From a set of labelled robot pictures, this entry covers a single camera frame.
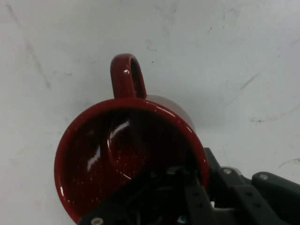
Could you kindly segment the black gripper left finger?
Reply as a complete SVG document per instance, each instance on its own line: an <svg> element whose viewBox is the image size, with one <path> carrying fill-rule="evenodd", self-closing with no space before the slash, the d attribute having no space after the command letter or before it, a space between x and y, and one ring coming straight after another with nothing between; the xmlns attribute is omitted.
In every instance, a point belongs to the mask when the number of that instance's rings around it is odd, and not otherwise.
<svg viewBox="0 0 300 225"><path fill-rule="evenodd" d="M81 225L199 225L216 223L195 170L144 171L99 203Z"/></svg>

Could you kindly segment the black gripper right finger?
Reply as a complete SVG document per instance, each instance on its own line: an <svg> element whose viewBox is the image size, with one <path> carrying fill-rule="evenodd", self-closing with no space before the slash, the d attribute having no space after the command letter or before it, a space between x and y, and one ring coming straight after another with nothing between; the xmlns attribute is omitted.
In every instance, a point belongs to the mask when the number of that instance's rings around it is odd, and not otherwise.
<svg viewBox="0 0 300 225"><path fill-rule="evenodd" d="M300 186L270 172L251 179L238 169L221 167L210 148L204 149L210 165L210 192L221 224L298 225Z"/></svg>

